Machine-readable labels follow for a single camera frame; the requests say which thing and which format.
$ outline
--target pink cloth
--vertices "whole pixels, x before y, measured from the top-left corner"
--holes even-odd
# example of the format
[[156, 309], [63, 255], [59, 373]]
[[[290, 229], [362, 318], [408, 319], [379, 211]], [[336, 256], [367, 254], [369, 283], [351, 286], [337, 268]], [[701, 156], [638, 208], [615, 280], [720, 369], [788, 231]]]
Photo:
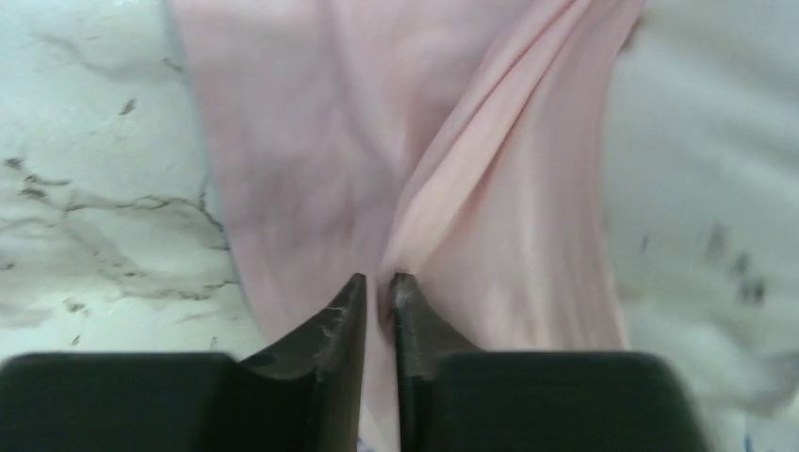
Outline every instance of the pink cloth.
[[[353, 272], [487, 348], [620, 348], [599, 143], [643, 0], [171, 0], [268, 341]], [[371, 297], [361, 430], [398, 449]]]

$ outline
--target pink fabric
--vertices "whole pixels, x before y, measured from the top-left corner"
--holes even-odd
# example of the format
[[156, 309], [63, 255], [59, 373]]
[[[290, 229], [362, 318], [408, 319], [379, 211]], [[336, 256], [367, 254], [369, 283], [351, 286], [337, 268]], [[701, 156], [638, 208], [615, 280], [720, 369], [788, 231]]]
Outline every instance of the pink fabric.
[[[625, 346], [598, 146], [643, 0], [170, 3], [268, 341], [402, 269], [480, 346]], [[361, 429], [391, 452], [376, 298]]]

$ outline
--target pink silk fabric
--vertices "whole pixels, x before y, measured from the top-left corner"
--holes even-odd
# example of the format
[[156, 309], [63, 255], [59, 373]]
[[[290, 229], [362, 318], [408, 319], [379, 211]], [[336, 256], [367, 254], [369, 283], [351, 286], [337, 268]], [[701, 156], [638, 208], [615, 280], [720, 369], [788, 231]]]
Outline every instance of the pink silk fabric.
[[643, 2], [169, 0], [267, 341], [369, 277], [377, 450], [399, 448], [378, 302], [395, 270], [481, 347], [626, 346], [599, 145]]

